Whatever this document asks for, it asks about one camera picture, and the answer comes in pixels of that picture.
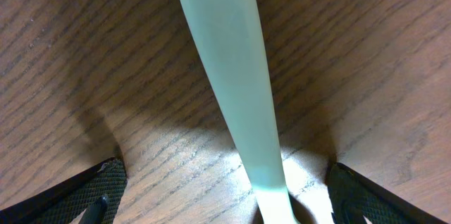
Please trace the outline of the white plastic spoon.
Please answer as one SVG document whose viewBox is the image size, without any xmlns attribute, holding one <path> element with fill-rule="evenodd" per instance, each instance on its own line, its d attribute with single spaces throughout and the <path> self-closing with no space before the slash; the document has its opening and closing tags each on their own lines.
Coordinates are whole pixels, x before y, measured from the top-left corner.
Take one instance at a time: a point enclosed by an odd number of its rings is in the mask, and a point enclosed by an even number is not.
<svg viewBox="0 0 451 224">
<path fill-rule="evenodd" d="M 180 0 L 265 223 L 296 223 L 257 0 Z"/>
</svg>

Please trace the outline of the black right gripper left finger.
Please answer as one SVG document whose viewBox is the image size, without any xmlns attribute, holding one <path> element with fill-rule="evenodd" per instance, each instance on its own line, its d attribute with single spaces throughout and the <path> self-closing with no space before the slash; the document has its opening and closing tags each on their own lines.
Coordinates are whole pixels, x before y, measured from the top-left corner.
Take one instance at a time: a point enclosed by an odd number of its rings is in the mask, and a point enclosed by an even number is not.
<svg viewBox="0 0 451 224">
<path fill-rule="evenodd" d="M 108 158 L 101 163 L 1 210 L 2 223 L 112 224 L 128 183 L 124 163 Z"/>
</svg>

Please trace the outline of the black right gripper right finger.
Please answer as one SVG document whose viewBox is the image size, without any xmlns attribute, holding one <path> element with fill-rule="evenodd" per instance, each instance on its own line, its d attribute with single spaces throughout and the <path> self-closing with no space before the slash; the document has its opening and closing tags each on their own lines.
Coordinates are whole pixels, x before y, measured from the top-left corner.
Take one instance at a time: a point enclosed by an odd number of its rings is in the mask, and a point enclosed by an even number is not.
<svg viewBox="0 0 451 224">
<path fill-rule="evenodd" d="M 326 175 L 334 223 L 445 224 L 342 163 Z"/>
</svg>

